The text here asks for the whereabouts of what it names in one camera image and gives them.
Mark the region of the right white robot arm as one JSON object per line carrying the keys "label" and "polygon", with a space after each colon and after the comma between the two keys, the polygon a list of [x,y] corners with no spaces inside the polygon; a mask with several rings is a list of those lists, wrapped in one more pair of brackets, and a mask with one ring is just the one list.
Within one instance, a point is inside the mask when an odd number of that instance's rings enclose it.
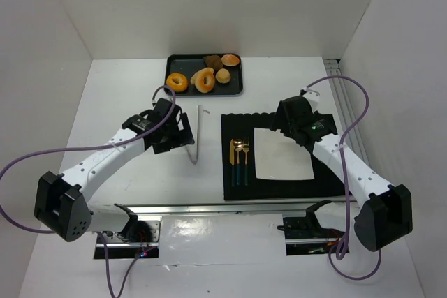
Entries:
{"label": "right white robot arm", "polygon": [[316,110],[319,94],[302,90],[279,102],[271,130],[279,130],[325,164],[360,206],[354,216],[354,232],[360,243],[374,252],[413,230],[409,189],[392,185],[377,175],[341,139],[331,114]]}

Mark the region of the tan ring donut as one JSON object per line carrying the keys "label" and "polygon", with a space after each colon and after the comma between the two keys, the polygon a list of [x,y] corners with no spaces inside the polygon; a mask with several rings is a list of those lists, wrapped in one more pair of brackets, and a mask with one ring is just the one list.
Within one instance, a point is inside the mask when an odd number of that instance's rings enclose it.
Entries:
{"label": "tan ring donut", "polygon": [[191,78],[192,85],[200,92],[200,93],[208,93],[213,90],[215,86],[215,77],[214,77],[214,69],[213,68],[204,68],[198,72],[196,72]]}

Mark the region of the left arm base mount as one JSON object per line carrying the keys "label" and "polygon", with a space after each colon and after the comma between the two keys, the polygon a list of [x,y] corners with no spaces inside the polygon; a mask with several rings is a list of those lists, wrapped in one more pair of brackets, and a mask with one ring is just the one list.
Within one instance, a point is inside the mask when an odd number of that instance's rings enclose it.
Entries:
{"label": "left arm base mount", "polygon": [[103,232],[108,255],[111,260],[130,260],[138,255],[142,259],[159,257],[159,239],[161,234],[161,217],[147,216],[129,240],[122,239],[117,233]]}

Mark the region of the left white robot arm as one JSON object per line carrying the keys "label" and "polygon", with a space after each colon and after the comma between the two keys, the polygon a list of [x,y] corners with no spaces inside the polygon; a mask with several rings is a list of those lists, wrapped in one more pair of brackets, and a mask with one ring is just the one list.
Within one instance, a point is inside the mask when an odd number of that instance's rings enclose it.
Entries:
{"label": "left white robot arm", "polygon": [[86,232],[110,232],[122,241],[135,241],[150,233],[137,214],[122,204],[93,208],[88,201],[114,173],[148,149],[161,154],[194,142],[186,112],[161,98],[153,109],[129,117],[106,149],[61,174],[46,172],[38,181],[34,216],[67,242]]}

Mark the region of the silver metal tongs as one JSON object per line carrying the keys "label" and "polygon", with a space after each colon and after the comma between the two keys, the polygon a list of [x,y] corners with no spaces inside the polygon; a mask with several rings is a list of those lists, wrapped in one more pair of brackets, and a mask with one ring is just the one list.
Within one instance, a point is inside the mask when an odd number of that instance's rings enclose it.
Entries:
{"label": "silver metal tongs", "polygon": [[186,151],[189,155],[189,160],[196,165],[198,162],[198,148],[200,143],[200,119],[203,113],[203,107],[201,105],[195,105],[194,107],[189,107],[186,111],[189,125],[191,127],[191,132],[193,135],[194,143],[188,144],[186,146]]}

